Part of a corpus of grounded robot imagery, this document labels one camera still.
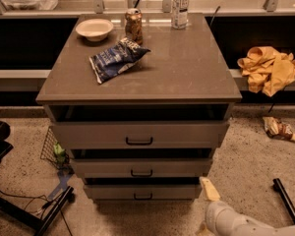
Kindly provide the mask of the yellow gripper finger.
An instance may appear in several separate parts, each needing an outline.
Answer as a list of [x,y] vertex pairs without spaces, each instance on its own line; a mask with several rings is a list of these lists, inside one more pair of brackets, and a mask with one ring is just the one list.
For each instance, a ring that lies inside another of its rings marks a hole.
[[200,182],[208,201],[216,202],[220,200],[220,195],[217,192],[217,189],[207,177],[201,177]]

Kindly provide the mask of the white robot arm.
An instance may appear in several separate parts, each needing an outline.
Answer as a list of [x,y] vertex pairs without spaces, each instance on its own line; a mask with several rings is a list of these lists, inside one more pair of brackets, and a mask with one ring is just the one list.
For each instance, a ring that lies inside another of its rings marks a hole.
[[214,236],[295,236],[295,207],[278,178],[273,180],[273,188],[283,199],[294,222],[294,225],[281,228],[274,228],[237,212],[220,199],[219,193],[207,177],[201,177],[200,182],[208,200],[200,236],[207,236],[209,233]]

